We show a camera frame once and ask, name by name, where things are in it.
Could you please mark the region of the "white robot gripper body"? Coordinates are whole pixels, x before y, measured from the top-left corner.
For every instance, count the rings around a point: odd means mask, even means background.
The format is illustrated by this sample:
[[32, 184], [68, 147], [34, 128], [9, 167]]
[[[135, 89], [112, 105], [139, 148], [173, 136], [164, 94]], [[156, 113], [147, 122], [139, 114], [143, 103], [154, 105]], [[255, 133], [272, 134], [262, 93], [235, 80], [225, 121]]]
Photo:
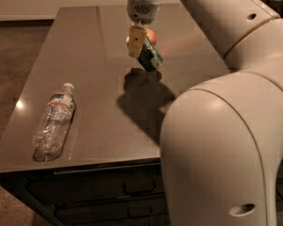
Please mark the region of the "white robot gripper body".
[[127, 14], [133, 23], [151, 24], [158, 16], [161, 0], [127, 0]]

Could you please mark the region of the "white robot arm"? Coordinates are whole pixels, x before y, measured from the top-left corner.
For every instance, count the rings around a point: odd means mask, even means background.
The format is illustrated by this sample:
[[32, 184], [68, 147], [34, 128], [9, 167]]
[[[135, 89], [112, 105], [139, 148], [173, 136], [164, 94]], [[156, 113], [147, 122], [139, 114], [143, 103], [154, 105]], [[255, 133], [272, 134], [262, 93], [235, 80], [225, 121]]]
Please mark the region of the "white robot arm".
[[[283, 19], [259, 0], [179, 0], [230, 74], [182, 93], [160, 134], [171, 226], [276, 226]], [[151, 24], [161, 0], [128, 0]]]

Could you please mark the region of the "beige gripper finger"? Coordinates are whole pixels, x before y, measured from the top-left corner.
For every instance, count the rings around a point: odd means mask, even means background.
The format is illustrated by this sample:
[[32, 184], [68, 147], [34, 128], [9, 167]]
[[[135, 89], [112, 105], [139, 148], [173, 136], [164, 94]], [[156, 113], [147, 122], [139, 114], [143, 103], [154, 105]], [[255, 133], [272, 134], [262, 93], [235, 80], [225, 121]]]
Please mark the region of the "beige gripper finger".
[[131, 25], [127, 42], [128, 54], [138, 58], [146, 38], [146, 29], [139, 25]]

